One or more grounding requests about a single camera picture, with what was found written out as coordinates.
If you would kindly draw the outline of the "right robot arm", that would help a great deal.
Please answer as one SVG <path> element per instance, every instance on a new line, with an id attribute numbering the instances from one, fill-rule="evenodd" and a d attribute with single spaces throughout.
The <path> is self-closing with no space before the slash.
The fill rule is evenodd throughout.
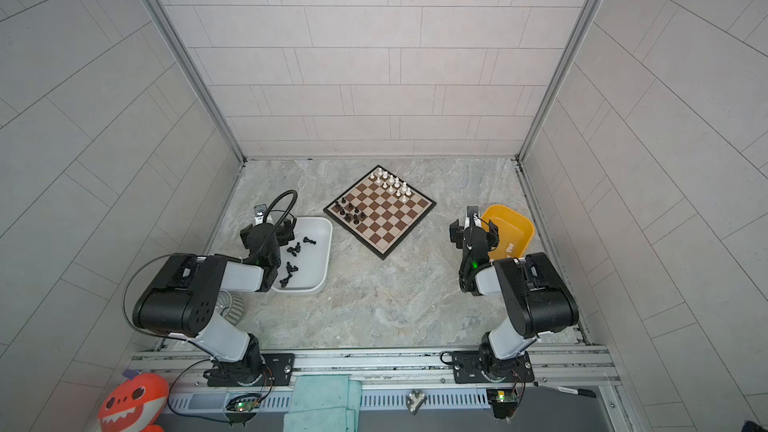
<path id="1" fill-rule="evenodd" d="M 449 226 L 450 241 L 462 250 L 461 291 L 474 296 L 499 294 L 506 318 L 483 335 L 476 352 L 450 353 L 459 384 L 531 383 L 535 380 L 527 349 L 544 333 L 574 326 L 579 311 L 548 256 L 492 259 L 500 243 L 498 227 L 485 223 L 478 208 L 467 208 L 466 219 Z"/>

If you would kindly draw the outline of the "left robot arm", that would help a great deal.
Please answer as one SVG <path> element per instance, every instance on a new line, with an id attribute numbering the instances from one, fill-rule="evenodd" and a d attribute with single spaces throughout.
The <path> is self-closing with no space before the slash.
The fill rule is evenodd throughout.
<path id="1" fill-rule="evenodd" d="M 245 258 L 221 254 L 166 254 L 165 263 L 124 314 L 129 326 L 145 335 L 188 342 L 210 356 L 204 372 L 210 387 L 286 386 L 295 356 L 261 352 L 258 339 L 216 310 L 221 292 L 268 292 L 282 263 L 280 237 L 298 192 L 288 190 L 241 231 Z"/>

